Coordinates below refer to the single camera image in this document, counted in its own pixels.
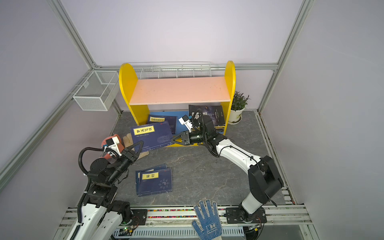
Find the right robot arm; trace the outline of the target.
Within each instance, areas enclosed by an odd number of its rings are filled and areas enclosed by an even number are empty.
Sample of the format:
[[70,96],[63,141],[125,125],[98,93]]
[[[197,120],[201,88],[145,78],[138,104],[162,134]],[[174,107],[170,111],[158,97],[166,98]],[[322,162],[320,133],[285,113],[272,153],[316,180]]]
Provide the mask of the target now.
[[179,118],[186,131],[172,138],[181,146],[202,145],[216,158],[224,157],[242,169],[249,180],[250,193],[240,203],[234,214],[227,214],[236,221],[250,223],[261,215],[262,205],[274,203],[272,197],[282,189],[284,181],[274,160],[260,157],[235,145],[225,135],[217,132],[212,119],[197,109],[192,117]]

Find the dark blue classic book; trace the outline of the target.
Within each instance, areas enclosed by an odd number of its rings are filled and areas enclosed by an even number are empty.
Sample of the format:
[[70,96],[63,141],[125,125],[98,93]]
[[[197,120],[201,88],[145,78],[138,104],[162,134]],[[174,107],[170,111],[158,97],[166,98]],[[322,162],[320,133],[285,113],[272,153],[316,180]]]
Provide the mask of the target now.
[[170,125],[172,134],[176,133],[176,116],[159,116],[159,115],[149,115],[147,119],[147,124],[150,123],[161,123],[167,121]]

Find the black wolf cover book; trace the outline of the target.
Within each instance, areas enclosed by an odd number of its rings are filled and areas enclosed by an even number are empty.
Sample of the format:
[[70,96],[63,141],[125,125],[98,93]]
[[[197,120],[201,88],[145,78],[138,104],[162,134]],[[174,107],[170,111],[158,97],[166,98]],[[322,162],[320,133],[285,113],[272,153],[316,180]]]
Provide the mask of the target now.
[[209,116],[216,129],[223,129],[226,125],[223,107],[221,105],[189,105],[189,116],[193,116],[195,111],[200,109],[204,116]]

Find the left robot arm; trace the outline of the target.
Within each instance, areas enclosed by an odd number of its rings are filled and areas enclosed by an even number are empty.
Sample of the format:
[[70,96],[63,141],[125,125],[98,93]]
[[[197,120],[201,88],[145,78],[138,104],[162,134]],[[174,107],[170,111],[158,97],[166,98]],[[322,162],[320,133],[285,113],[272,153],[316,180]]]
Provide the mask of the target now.
[[[77,222],[67,237],[69,240],[108,240],[120,224],[128,227],[130,233],[145,225],[146,209],[132,210],[129,202],[115,200],[116,182],[122,174],[128,174],[128,168],[139,158],[143,144],[139,141],[121,153],[109,147],[81,150],[78,164],[88,183],[77,205]],[[111,153],[116,161],[112,164],[105,158],[98,158],[92,162],[90,170],[86,170],[83,164],[86,151]]]

